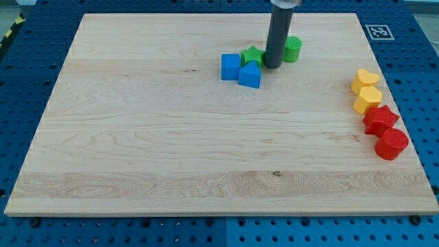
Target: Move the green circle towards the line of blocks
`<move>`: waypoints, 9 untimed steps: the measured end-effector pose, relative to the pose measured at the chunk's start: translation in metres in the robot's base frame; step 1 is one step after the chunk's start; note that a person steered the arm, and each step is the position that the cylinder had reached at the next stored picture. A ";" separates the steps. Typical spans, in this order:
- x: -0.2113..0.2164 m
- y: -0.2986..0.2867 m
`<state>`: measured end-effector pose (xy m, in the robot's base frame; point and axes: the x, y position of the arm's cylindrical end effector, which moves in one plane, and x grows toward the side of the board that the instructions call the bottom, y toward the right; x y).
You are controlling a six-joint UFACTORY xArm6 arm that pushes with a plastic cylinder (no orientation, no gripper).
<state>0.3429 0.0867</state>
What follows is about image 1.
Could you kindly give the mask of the silver rod mount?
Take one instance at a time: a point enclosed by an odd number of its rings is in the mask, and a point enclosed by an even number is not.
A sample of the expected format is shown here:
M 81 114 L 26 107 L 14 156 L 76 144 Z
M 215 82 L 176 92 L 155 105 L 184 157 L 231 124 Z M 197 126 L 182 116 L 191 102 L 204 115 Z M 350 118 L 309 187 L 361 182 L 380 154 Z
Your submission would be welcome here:
M 282 9 L 291 9 L 302 4 L 302 0 L 270 0 L 270 2 Z

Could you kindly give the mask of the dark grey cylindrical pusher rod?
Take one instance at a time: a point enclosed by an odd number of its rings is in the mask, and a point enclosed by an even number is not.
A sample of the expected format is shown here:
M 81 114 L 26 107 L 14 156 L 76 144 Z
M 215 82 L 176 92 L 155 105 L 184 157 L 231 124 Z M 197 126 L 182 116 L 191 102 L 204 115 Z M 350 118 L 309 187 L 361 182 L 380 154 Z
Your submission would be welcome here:
M 293 12 L 293 8 L 281 8 L 277 5 L 272 8 L 263 62 L 269 69 L 281 66 Z

